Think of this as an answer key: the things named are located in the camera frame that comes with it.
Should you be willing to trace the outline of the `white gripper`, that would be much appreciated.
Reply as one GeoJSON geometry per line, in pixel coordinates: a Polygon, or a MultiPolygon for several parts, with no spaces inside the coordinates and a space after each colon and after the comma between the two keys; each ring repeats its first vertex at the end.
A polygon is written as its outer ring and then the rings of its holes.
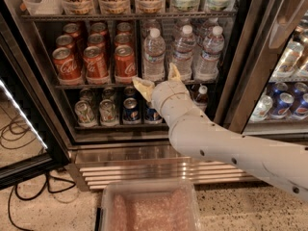
{"type": "Polygon", "coordinates": [[[196,115],[197,107],[190,98],[186,86],[180,81],[181,74],[174,63],[169,64],[168,81],[155,87],[149,80],[133,77],[133,85],[142,97],[152,104],[154,109],[165,120],[167,126],[182,116],[196,115]]]}

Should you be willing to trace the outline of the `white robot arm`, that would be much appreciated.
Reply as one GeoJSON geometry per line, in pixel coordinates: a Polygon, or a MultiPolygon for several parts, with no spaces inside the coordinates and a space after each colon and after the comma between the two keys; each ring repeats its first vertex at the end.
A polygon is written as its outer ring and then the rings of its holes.
{"type": "Polygon", "coordinates": [[[308,149],[283,141],[243,136],[208,118],[192,101],[175,64],[156,85],[139,77],[136,90],[168,126],[171,146],[180,154],[234,165],[249,175],[304,201],[308,200],[308,149]]]}

